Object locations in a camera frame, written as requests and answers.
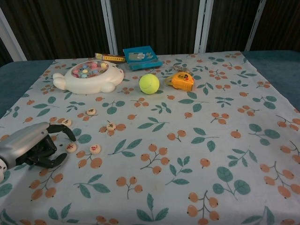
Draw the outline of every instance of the tape measure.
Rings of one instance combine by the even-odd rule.
[[[167,77],[165,83],[176,89],[191,91],[193,89],[194,79],[190,73],[181,71],[173,76]]]

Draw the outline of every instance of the blue package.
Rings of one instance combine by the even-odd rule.
[[[159,67],[163,64],[150,46],[123,49],[126,61],[131,70]]]

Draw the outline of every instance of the floral tablecloth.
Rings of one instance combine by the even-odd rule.
[[[299,112],[240,52],[160,59],[143,71],[120,64],[125,78],[108,94],[53,86],[53,73],[87,59],[56,60],[41,75],[0,120],[0,137],[71,119],[78,149],[53,169],[6,171],[2,225],[300,223]],[[174,65],[192,72],[191,92],[164,84]],[[145,73],[160,79],[153,95],[138,87]],[[54,156],[66,151],[64,133],[51,138]]]

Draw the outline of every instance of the robotic hand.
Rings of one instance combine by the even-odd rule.
[[[54,160],[47,158],[57,150],[49,134],[60,131],[76,141],[73,132],[65,125],[42,122],[25,127],[0,142],[0,182],[4,179],[3,173],[16,165],[27,163],[53,168],[61,164],[67,156],[66,153],[60,154]]]

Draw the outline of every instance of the yellow tennis ball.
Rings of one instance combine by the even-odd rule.
[[[140,79],[140,89],[145,94],[153,94],[159,88],[159,79],[154,74],[145,74]]]

